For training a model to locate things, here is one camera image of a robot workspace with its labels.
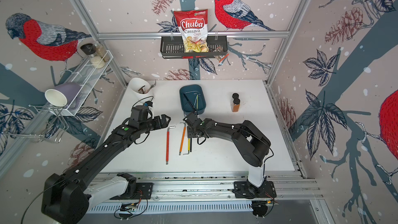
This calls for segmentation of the orange handled hex key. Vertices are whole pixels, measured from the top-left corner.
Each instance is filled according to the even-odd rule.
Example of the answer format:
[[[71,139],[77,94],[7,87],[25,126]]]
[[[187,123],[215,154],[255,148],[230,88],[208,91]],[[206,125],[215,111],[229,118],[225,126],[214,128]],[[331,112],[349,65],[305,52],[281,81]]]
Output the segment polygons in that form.
[[[185,133],[186,133],[186,123],[185,122],[180,122],[180,124],[183,125],[183,132],[182,132],[182,136],[181,136],[181,142],[180,142],[180,147],[179,147],[179,156],[182,155],[182,149],[183,149],[183,142],[184,142],[184,137],[185,137]]]

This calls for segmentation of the red handled hex key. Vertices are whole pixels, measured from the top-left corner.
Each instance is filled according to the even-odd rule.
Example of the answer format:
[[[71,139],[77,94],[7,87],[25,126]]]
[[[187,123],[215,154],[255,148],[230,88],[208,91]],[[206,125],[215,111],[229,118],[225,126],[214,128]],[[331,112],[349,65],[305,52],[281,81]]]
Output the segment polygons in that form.
[[[176,126],[170,126],[167,128],[166,132],[166,165],[169,164],[169,150],[170,150],[170,129],[176,128]]]

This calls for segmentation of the thin black hex key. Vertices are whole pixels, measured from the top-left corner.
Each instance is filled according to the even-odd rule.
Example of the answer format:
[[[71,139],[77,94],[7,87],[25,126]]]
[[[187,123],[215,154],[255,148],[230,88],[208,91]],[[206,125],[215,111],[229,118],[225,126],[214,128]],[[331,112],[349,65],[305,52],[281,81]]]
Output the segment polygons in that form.
[[[185,97],[185,99],[187,100],[187,102],[189,103],[189,105],[192,108],[192,111],[194,112],[195,115],[198,114],[197,110],[195,109],[194,105],[192,104],[192,102],[189,100],[189,98],[187,97],[187,95],[185,93],[183,93],[183,96]]]

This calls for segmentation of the yellow handled hex key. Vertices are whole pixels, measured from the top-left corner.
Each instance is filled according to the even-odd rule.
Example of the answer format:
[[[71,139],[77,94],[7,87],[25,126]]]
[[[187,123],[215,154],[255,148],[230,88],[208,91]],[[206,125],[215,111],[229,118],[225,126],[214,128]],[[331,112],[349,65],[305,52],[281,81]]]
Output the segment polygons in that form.
[[[190,154],[190,151],[191,151],[191,139],[190,138],[188,138],[187,144],[188,144],[187,145],[187,153],[182,154],[183,156],[187,156]]]

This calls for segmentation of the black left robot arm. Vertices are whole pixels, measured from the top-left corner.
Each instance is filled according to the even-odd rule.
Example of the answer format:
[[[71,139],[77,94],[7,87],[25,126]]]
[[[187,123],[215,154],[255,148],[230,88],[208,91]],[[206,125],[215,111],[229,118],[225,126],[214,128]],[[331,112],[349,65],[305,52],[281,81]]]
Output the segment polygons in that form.
[[[78,165],[62,175],[53,174],[45,181],[41,212],[61,224],[78,223],[93,199],[84,191],[97,174],[143,133],[167,128],[170,121],[171,117],[165,114],[141,122],[126,119],[111,132],[101,147]]]

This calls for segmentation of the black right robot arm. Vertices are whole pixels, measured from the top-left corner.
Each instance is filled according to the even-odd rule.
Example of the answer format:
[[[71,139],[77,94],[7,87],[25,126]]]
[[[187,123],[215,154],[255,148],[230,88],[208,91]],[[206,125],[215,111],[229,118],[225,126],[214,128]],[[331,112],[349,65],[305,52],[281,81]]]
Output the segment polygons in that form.
[[[196,138],[218,138],[232,142],[249,167],[248,183],[260,188],[265,176],[266,156],[271,151],[271,141],[249,120],[228,124],[210,118],[200,119],[190,113],[183,121]]]

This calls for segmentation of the teal plastic storage box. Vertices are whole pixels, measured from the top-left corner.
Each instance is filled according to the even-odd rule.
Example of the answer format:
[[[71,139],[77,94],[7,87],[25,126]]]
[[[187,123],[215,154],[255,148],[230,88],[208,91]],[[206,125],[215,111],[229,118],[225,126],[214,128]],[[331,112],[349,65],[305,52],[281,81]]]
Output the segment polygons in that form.
[[[202,87],[199,85],[188,85],[188,86],[183,86],[179,90],[179,95],[180,95],[180,103],[181,103],[181,109],[184,113],[185,116],[187,116],[189,113],[193,112],[191,106],[183,96],[183,93],[187,95],[189,100],[194,104],[195,102],[195,93],[199,93],[199,109],[197,110],[198,114],[197,115],[202,115],[205,112],[206,109],[206,101],[204,97],[204,93],[202,90]]]

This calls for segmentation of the white ceramic utensil cup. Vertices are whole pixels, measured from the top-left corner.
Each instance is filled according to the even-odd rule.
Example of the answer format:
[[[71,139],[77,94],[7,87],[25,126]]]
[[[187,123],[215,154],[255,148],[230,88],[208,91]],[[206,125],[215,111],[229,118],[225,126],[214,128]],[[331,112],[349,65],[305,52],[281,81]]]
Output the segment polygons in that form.
[[[128,84],[128,88],[133,90],[140,103],[145,103],[153,99],[153,92],[150,87],[151,84],[141,78],[133,78]]]

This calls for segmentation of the orange spice bottle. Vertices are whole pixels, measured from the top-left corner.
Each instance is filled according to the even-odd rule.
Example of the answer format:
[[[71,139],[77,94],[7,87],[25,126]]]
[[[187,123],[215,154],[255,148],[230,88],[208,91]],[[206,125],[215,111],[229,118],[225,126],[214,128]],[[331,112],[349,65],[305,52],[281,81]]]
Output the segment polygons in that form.
[[[240,99],[234,98],[233,104],[232,104],[232,112],[234,112],[234,113],[238,112],[239,108],[240,108]]]

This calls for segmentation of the clear glass jar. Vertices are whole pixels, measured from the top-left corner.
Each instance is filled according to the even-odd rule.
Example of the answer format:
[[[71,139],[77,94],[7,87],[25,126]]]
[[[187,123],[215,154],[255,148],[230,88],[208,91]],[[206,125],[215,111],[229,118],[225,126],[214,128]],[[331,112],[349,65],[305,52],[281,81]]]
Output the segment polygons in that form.
[[[103,59],[103,61],[106,63],[109,61],[109,55],[107,54],[106,48],[99,42],[96,42],[94,44],[96,53]]]

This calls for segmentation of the purple cup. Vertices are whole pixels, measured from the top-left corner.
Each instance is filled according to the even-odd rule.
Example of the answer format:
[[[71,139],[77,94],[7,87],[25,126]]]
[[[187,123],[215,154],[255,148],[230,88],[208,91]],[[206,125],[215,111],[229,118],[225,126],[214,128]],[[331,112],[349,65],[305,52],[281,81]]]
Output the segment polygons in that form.
[[[81,86],[77,83],[64,83],[46,90],[45,98],[55,107],[65,107],[73,102],[80,90]]]

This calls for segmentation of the black lid spice jar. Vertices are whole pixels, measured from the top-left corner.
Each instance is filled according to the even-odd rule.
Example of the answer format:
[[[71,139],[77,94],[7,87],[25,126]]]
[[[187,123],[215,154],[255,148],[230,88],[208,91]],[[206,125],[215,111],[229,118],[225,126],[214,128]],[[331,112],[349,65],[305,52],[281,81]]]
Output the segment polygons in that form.
[[[101,69],[105,66],[104,59],[97,54],[95,46],[93,44],[84,44],[80,47],[85,55],[88,56],[91,65],[93,65],[96,69]]]

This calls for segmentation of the red Chuba chips bag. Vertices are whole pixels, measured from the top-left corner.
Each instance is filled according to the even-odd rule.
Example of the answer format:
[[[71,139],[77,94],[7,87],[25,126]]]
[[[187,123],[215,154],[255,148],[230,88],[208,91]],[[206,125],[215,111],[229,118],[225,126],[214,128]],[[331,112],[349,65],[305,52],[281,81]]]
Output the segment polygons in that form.
[[[208,10],[175,11],[174,17],[182,36],[185,53],[209,52]]]

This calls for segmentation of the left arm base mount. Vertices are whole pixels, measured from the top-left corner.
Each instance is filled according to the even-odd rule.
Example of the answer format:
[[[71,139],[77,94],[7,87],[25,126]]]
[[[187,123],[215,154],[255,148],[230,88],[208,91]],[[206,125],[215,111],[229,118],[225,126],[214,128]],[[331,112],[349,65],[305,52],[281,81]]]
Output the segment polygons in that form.
[[[117,178],[123,178],[127,186],[122,194],[115,195],[111,200],[151,199],[154,183],[138,183],[137,178],[128,173],[118,173]]]

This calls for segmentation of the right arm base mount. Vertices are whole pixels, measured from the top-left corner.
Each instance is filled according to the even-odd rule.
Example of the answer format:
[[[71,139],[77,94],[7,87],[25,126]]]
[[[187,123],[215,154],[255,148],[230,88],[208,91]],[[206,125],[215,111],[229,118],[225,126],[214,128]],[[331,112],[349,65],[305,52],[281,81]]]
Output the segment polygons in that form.
[[[249,181],[235,181],[232,192],[236,198],[276,198],[276,190],[272,181],[265,180],[260,187],[256,187]]]

